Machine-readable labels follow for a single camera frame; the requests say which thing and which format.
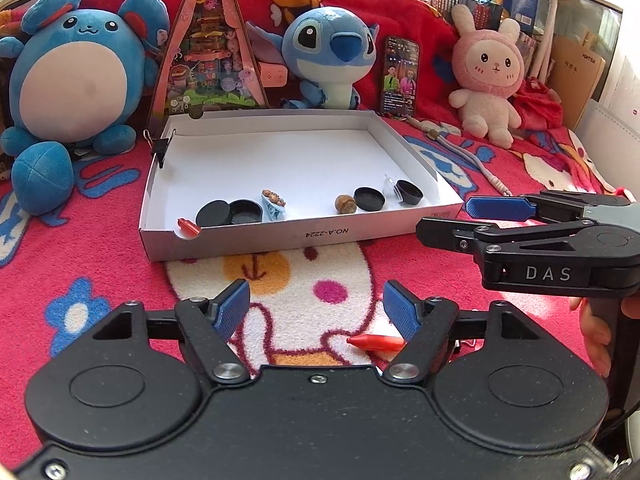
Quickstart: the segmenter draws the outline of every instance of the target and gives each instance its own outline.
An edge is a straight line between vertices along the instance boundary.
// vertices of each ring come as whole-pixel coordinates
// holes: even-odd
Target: plush toy nose
[[[362,50],[362,38],[352,32],[336,32],[329,45],[338,59],[348,63]]]

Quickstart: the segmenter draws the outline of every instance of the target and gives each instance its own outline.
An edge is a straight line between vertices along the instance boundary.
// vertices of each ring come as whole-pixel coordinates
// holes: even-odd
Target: black round container
[[[262,222],[262,207],[252,200],[236,200],[229,204],[232,224],[254,224]]]
[[[398,180],[396,182],[396,189],[400,192],[402,201],[405,204],[418,205],[420,200],[422,200],[422,197],[424,197],[420,188],[408,180]]]
[[[385,205],[385,196],[372,187],[359,187],[353,192],[353,199],[364,211],[380,211]]]
[[[209,202],[196,215],[196,225],[198,227],[217,227],[219,225],[229,225],[230,222],[231,211],[229,204],[224,200]]]

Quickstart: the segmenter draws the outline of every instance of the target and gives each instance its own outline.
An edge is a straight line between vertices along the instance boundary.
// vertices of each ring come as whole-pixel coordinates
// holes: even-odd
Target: smartphone
[[[380,113],[414,114],[419,57],[417,43],[395,36],[386,38]]]

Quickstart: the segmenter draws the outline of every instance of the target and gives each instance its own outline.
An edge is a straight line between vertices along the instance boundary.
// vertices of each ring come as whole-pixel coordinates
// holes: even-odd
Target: plush toy
[[[520,88],[524,63],[515,42],[520,25],[510,18],[498,31],[476,30],[467,6],[456,5],[451,16],[460,33],[453,47],[453,73],[462,88],[449,95],[458,108],[462,128],[471,135],[500,148],[510,148],[513,137],[508,127],[520,126],[520,117],[507,98]]]
[[[369,73],[376,61],[379,27],[367,27],[355,14],[338,7],[319,7],[298,16],[284,36],[247,23],[255,56],[284,64],[300,81],[304,100],[287,100],[284,108],[358,107],[353,84]]]
[[[38,0],[22,18],[32,37],[0,40],[0,56],[15,57],[9,80],[14,125],[0,137],[17,157],[12,183],[18,204],[40,215],[71,195],[68,148],[103,155],[130,149],[136,133],[125,121],[152,87],[169,17],[161,0],[125,0],[117,14],[78,10],[80,0]]]

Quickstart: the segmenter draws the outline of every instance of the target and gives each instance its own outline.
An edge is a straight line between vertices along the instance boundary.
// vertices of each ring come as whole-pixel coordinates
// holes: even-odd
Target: metal bolt
[[[419,373],[418,367],[411,363],[400,363],[389,368],[389,375],[394,379],[415,379]]]
[[[587,480],[589,476],[591,476],[591,467],[583,462],[574,465],[569,471],[570,480]]]
[[[312,375],[309,377],[309,381],[313,384],[325,384],[327,382],[327,378],[324,375]]]
[[[216,366],[213,374],[219,379],[237,379],[244,373],[244,368],[236,363],[222,363]]]
[[[52,462],[44,468],[44,474],[51,480],[64,480],[66,478],[66,469],[57,462]]]

